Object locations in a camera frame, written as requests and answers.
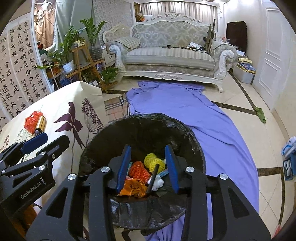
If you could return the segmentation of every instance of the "blue gripper pad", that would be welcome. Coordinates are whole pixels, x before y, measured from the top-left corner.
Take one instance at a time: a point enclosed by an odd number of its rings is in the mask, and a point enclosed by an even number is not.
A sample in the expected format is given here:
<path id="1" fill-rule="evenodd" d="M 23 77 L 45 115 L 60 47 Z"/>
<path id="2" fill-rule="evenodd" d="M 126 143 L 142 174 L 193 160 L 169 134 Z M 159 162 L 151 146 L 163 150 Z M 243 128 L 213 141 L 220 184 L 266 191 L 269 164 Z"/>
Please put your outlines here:
<path id="1" fill-rule="evenodd" d="M 177 158 L 174 154 L 174 151 L 171 145 L 165 147 L 165 160 L 168 167 L 168 175 L 170 177 L 170 182 L 175 193 L 179 192 L 179 181 L 178 181 L 178 172 L 176 169 Z"/>
<path id="2" fill-rule="evenodd" d="M 22 154 L 30 154 L 32 151 L 36 150 L 37 148 L 41 147 L 48 141 L 48 136 L 45 132 L 33 137 L 32 139 L 26 141 L 22 148 Z"/>
<path id="3" fill-rule="evenodd" d="M 116 191 L 117 193 L 120 193 L 120 191 L 123 189 L 124 182 L 126 181 L 126 175 L 128 173 L 128 167 L 129 163 L 131 161 L 131 147 L 126 145 L 124 147 L 124 150 L 121 154 L 122 162 L 121 166 L 118 171 L 117 176 L 117 185 L 116 185 Z"/>

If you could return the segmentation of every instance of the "trash can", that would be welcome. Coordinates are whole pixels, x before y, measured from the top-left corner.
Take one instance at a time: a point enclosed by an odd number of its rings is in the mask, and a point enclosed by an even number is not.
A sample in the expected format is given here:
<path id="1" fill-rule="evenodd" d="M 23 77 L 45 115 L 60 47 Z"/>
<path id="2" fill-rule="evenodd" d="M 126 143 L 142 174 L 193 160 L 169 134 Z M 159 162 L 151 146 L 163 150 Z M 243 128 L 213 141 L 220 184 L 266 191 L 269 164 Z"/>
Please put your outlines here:
<path id="1" fill-rule="evenodd" d="M 124 117 L 102 129 L 81 156 L 79 176 L 88 175 L 120 156 L 131 146 L 131 161 L 144 161 L 149 153 L 164 159 L 166 145 L 176 156 L 205 173 L 205 158 L 193 131 L 182 122 L 164 114 Z M 153 233 L 185 214 L 186 195 L 176 195 L 169 176 L 164 186 L 147 198 L 109 196 L 113 225 Z"/>

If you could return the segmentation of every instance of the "ornate white sofa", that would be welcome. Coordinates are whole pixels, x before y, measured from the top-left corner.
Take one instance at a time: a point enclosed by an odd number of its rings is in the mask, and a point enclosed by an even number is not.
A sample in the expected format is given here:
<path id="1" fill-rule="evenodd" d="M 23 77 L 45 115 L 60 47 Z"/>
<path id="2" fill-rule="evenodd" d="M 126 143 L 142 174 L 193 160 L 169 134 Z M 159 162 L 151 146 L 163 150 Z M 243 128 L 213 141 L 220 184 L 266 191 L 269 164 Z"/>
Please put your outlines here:
<path id="1" fill-rule="evenodd" d="M 180 13 L 165 13 L 131 27 L 130 40 L 140 41 L 131 49 L 115 41 L 107 42 L 107 52 L 116 54 L 117 80 L 124 76 L 212 83 L 222 92 L 223 79 L 234 64 L 237 52 L 232 45 L 213 41 L 210 53 L 180 48 L 190 42 L 204 46 L 209 24 Z"/>

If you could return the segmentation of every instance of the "white door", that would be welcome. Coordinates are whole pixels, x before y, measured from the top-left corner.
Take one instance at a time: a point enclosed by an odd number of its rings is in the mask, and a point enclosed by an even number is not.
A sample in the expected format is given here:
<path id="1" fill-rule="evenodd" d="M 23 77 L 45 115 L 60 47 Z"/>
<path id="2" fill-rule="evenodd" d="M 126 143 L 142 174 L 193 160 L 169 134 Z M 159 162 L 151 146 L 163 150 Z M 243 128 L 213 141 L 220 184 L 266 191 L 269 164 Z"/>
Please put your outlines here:
<path id="1" fill-rule="evenodd" d="M 218 19 L 216 19 L 216 27 L 218 32 L 218 40 L 222 40 L 224 37 L 224 5 L 220 4 L 220 6 L 217 8 L 218 12 Z"/>
<path id="2" fill-rule="evenodd" d="M 262 4 L 262 53 L 254 78 L 254 88 L 270 110 L 285 87 L 290 66 L 293 30 L 270 0 Z"/>

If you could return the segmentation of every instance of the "orange plastic bag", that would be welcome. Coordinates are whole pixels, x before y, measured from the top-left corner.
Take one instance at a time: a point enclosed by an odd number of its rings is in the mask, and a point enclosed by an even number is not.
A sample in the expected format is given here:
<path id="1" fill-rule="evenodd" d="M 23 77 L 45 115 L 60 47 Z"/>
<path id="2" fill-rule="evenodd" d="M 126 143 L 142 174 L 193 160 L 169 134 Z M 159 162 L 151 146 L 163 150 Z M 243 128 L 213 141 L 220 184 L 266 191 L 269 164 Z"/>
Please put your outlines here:
<path id="1" fill-rule="evenodd" d="M 119 196 L 135 196 L 141 198 L 146 195 L 146 190 L 147 187 L 141 181 L 138 181 L 135 178 L 126 177 L 126 181 Z"/>
<path id="2" fill-rule="evenodd" d="M 42 112 L 34 111 L 29 117 L 26 118 L 24 128 L 31 134 L 34 134 L 39 117 L 42 115 Z"/>
<path id="3" fill-rule="evenodd" d="M 140 161 L 136 161 L 131 166 L 129 176 L 146 184 L 151 177 L 151 174 L 145 169 L 144 164 Z"/>

